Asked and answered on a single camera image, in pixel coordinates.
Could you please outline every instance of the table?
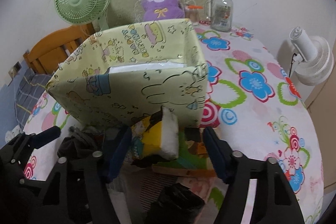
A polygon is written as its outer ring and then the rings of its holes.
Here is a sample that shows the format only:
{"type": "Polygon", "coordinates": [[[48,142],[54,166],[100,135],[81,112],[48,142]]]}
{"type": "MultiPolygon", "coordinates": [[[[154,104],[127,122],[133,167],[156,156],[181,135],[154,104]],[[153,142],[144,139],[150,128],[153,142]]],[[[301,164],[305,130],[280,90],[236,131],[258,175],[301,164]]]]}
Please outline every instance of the table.
{"type": "MultiPolygon", "coordinates": [[[[297,196],[305,222],[314,223],[322,207],[323,166],[316,132],[300,94],[274,57],[246,28],[234,26],[230,33],[222,33],[201,22],[195,30],[209,67],[201,127],[219,128],[221,138],[233,150],[250,158],[276,158],[297,196]]],[[[53,125],[61,127],[61,137],[34,150],[25,168],[30,179],[45,180],[69,126],[82,128],[44,93],[24,131],[38,133],[53,125]]],[[[215,183],[216,189],[225,195],[226,188],[220,184],[215,183]]],[[[255,191],[255,182],[250,183],[250,191],[255,191]]],[[[244,223],[249,223],[253,200],[253,195],[249,196],[244,223]]],[[[202,216],[208,218],[201,217],[198,223],[210,223],[217,209],[203,211],[202,216]]]]}

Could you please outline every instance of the blue wall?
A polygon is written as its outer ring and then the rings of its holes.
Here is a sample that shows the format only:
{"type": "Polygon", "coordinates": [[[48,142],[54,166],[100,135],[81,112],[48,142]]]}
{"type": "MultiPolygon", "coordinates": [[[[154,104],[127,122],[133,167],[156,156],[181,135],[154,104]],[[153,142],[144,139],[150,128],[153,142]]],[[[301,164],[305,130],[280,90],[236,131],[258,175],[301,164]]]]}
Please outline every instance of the blue wall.
{"type": "Polygon", "coordinates": [[[17,126],[15,115],[15,96],[23,76],[28,69],[25,61],[21,63],[22,68],[14,77],[13,81],[7,86],[4,85],[0,89],[0,148],[3,147],[5,142],[5,134],[8,130],[12,130],[17,126]]]}

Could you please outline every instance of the jar handle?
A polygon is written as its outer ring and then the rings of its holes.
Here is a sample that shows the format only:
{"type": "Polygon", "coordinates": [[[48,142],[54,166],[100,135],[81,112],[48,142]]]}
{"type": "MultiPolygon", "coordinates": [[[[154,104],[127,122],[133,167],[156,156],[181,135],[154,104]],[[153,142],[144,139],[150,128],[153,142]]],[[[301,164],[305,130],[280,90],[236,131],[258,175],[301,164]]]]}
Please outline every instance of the jar handle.
{"type": "Polygon", "coordinates": [[[210,21],[211,19],[211,10],[210,10],[211,6],[210,6],[210,0],[207,0],[205,3],[204,3],[204,15],[205,15],[205,18],[210,21]]]}

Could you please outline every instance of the yellow bow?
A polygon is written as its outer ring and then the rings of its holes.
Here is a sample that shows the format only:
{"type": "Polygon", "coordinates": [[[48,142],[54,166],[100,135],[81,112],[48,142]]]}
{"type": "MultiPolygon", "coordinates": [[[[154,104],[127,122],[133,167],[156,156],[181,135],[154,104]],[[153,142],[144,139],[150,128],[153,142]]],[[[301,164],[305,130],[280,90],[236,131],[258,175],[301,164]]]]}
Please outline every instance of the yellow bow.
{"type": "Polygon", "coordinates": [[[165,14],[164,14],[165,12],[168,12],[168,9],[167,9],[167,8],[156,9],[156,10],[154,11],[155,14],[158,14],[157,18],[159,18],[159,17],[166,17],[165,14]]]}

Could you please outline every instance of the plaid fabric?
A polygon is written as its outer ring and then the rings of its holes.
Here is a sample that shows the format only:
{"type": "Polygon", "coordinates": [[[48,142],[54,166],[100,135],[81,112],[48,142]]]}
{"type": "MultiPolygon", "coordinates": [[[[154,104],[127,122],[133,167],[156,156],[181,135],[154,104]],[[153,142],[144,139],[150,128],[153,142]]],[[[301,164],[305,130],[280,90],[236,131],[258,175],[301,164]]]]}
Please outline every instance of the plaid fabric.
{"type": "Polygon", "coordinates": [[[38,99],[45,91],[45,85],[50,80],[50,75],[35,75],[28,69],[16,92],[16,119],[21,129],[24,128],[38,99]]]}

